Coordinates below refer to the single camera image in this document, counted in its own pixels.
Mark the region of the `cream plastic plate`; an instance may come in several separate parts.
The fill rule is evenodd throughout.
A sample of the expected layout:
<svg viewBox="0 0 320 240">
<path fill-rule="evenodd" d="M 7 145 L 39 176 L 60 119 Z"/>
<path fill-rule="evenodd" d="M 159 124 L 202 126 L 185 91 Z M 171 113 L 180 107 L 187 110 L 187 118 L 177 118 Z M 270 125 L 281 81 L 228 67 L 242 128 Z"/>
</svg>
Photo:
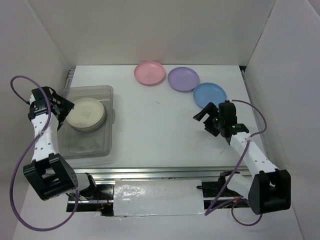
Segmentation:
<svg viewBox="0 0 320 240">
<path fill-rule="evenodd" d="M 104 105 L 94 98 L 81 98 L 74 102 L 74 107 L 67 115 L 67 122 L 74 128 L 93 127 L 104 118 Z"/>
</svg>

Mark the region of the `blue plastic plate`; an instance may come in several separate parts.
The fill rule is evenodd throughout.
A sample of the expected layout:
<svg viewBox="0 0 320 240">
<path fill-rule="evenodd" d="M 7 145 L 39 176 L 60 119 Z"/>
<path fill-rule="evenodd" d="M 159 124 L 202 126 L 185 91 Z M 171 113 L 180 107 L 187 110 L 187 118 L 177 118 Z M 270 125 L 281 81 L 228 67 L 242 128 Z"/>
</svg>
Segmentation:
<svg viewBox="0 0 320 240">
<path fill-rule="evenodd" d="M 219 85 L 204 82 L 193 90 L 193 99 L 200 108 L 204 108 L 208 103 L 213 103 L 215 106 L 218 106 L 227 100 L 227 94 Z"/>
</svg>

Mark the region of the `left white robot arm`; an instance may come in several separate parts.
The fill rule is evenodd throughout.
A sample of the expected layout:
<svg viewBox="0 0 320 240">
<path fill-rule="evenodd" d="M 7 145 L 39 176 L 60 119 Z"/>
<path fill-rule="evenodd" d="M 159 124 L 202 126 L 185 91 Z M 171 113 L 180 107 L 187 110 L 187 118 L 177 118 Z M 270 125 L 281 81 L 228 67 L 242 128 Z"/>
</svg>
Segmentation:
<svg viewBox="0 0 320 240">
<path fill-rule="evenodd" d="M 99 187 L 93 177 L 87 172 L 77 175 L 59 151 L 58 131 L 74 104 L 48 86 L 33 89 L 29 103 L 28 119 L 36 141 L 23 174 L 35 192 L 44 201 L 74 191 L 86 200 L 97 197 Z"/>
</svg>

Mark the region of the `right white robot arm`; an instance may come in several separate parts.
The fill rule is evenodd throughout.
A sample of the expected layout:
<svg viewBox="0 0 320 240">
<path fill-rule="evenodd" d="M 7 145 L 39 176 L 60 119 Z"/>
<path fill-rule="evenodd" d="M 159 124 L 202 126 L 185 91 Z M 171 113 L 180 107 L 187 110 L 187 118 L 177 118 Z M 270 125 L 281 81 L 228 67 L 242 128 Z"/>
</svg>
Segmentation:
<svg viewBox="0 0 320 240">
<path fill-rule="evenodd" d="M 240 159 L 232 171 L 220 174 L 217 184 L 218 193 L 204 213 L 210 214 L 218 208 L 216 202 L 221 195 L 239 194 L 239 200 L 247 200 L 256 215 L 288 210 L 291 207 L 291 175 L 273 164 L 253 141 L 253 137 L 263 130 L 250 133 L 249 129 L 238 122 L 236 100 L 215 106 L 208 103 L 198 114 L 196 121 L 203 122 L 204 129 L 211 135 L 223 137 L 239 155 Z"/>
</svg>

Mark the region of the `clear plastic bin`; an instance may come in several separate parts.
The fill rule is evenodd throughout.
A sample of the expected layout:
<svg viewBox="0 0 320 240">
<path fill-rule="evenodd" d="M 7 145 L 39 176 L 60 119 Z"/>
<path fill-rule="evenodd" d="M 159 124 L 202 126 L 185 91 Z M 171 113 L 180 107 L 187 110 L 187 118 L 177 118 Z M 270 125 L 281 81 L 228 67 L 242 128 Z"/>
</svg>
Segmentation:
<svg viewBox="0 0 320 240">
<path fill-rule="evenodd" d="M 77 130 L 65 119 L 57 132 L 58 148 L 63 158 L 68 160 L 108 155 L 112 148 L 112 126 L 115 122 L 113 88 L 109 85 L 72 87 L 64 89 L 61 95 L 72 103 L 82 98 L 96 99 L 103 104 L 106 112 L 104 123 L 92 131 Z"/>
</svg>

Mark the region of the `pink plastic plate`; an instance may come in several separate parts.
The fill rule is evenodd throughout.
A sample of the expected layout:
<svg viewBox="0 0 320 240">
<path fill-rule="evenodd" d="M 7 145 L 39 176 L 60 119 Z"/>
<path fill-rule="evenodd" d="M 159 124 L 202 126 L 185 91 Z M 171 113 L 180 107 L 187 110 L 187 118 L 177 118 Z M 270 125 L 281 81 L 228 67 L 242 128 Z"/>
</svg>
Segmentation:
<svg viewBox="0 0 320 240">
<path fill-rule="evenodd" d="M 165 78 L 166 70 L 156 61 L 144 61 L 135 67 L 133 74 L 140 84 L 154 86 Z"/>
</svg>

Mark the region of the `white foil-edged board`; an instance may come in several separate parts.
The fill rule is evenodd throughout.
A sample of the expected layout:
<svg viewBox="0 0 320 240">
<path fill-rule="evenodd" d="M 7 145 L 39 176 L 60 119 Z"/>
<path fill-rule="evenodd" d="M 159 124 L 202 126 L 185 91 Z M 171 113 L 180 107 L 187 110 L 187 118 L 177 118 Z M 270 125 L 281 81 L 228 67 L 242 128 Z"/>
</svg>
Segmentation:
<svg viewBox="0 0 320 240">
<path fill-rule="evenodd" d="M 113 213 L 117 217 L 189 216 L 205 212 L 200 180 L 117 181 Z"/>
</svg>

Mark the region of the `aluminium right side rail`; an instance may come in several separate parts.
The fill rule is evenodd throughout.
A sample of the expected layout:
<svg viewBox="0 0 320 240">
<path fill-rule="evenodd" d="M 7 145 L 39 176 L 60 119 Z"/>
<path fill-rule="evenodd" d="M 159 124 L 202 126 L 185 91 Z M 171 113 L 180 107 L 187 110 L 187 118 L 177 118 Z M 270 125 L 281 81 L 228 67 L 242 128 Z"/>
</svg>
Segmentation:
<svg viewBox="0 0 320 240">
<path fill-rule="evenodd" d="M 255 104 L 255 101 L 253 99 L 253 96 L 252 96 L 252 91 L 251 91 L 250 86 L 248 84 L 248 80 L 246 78 L 246 68 L 247 67 L 243 66 L 243 65 L 239 66 L 239 69 L 240 69 L 240 72 L 241 72 L 241 75 L 242 75 L 242 78 L 243 78 L 243 82 L 244 82 L 244 85 L 245 85 L 245 88 L 246 88 L 246 91 L 247 91 L 247 94 L 248 94 L 249 102 L 257 108 L 257 106 Z M 257 124 L 258 131 L 263 131 L 262 133 L 259 134 L 259 139 L 261 141 L 262 149 L 263 149 L 264 153 L 266 154 L 266 156 L 269 157 L 270 156 L 270 154 L 269 154 L 270 150 L 268 149 L 268 144 L 267 144 L 266 139 L 265 139 L 265 132 L 266 132 L 265 122 L 263 120 L 263 117 L 258 113 L 257 110 L 253 109 L 252 111 L 253 111 L 255 122 Z"/>
</svg>

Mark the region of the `aluminium rail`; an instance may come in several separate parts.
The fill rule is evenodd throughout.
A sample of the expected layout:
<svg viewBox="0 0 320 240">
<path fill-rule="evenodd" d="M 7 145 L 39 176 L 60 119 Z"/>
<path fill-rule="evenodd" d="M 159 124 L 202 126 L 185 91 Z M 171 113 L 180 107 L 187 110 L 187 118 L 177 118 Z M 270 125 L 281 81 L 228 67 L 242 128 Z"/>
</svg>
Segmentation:
<svg viewBox="0 0 320 240">
<path fill-rule="evenodd" d="M 247 94 L 248 94 L 249 102 L 257 108 L 257 106 L 255 104 L 255 101 L 253 99 L 253 96 L 252 96 L 252 91 L 251 91 L 250 86 L 248 84 L 248 80 L 246 78 L 246 68 L 247 67 L 243 66 L 243 65 L 239 66 L 239 69 L 240 69 L 240 72 L 241 72 L 241 75 L 242 75 L 242 78 L 243 78 L 243 82 L 244 82 L 244 85 L 245 85 L 245 88 L 246 88 L 246 91 L 247 91 Z M 269 157 L 270 156 L 270 154 L 269 154 L 270 150 L 268 149 L 268 144 L 267 144 L 266 139 L 265 139 L 265 132 L 266 132 L 265 122 L 263 120 L 263 117 L 258 113 L 257 110 L 253 109 L 252 111 L 253 111 L 255 122 L 257 124 L 258 131 L 263 131 L 262 133 L 259 134 L 259 139 L 261 141 L 262 149 L 263 149 L 264 153 L 266 154 L 266 156 Z"/>
<path fill-rule="evenodd" d="M 130 168 L 78 168 L 76 174 L 89 173 L 98 181 L 142 181 L 176 179 L 213 179 L 220 173 L 233 170 L 231 166 L 204 167 L 130 167 Z"/>
</svg>

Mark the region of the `aluminium front rail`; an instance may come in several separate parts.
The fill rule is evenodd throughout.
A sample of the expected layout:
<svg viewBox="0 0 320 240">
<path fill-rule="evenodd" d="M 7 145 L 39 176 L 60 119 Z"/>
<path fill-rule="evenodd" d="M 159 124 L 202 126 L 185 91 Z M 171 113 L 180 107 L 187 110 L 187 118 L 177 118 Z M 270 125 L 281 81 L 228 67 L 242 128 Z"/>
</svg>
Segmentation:
<svg viewBox="0 0 320 240">
<path fill-rule="evenodd" d="M 204 167 L 130 167 L 130 168 L 78 168 L 76 174 L 89 173 L 98 181 L 142 181 L 176 179 L 213 179 L 220 173 L 233 170 L 231 166 Z"/>
</svg>

